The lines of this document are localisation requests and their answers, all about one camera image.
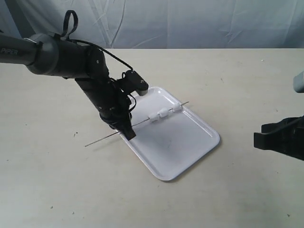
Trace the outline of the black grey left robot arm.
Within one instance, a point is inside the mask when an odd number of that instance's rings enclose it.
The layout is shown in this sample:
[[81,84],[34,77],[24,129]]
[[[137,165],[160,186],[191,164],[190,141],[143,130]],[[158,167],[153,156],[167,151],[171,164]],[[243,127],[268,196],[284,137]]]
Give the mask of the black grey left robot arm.
[[24,39],[0,35],[1,63],[25,65],[36,75],[74,79],[100,118],[130,140],[136,136],[130,96],[109,76],[106,52],[87,41],[61,40],[59,35],[36,34]]

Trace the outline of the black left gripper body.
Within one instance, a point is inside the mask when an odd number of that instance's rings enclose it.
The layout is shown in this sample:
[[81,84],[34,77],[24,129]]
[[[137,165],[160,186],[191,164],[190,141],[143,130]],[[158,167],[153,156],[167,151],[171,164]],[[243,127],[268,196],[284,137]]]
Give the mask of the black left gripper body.
[[130,130],[132,128],[130,105],[131,100],[127,95],[98,96],[100,117],[117,130]]

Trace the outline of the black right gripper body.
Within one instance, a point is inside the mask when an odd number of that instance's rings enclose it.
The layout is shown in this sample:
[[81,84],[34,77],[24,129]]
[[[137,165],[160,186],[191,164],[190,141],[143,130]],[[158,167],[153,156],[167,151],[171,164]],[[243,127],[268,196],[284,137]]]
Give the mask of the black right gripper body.
[[261,132],[253,134],[253,146],[303,160],[304,117],[288,117],[262,125]]

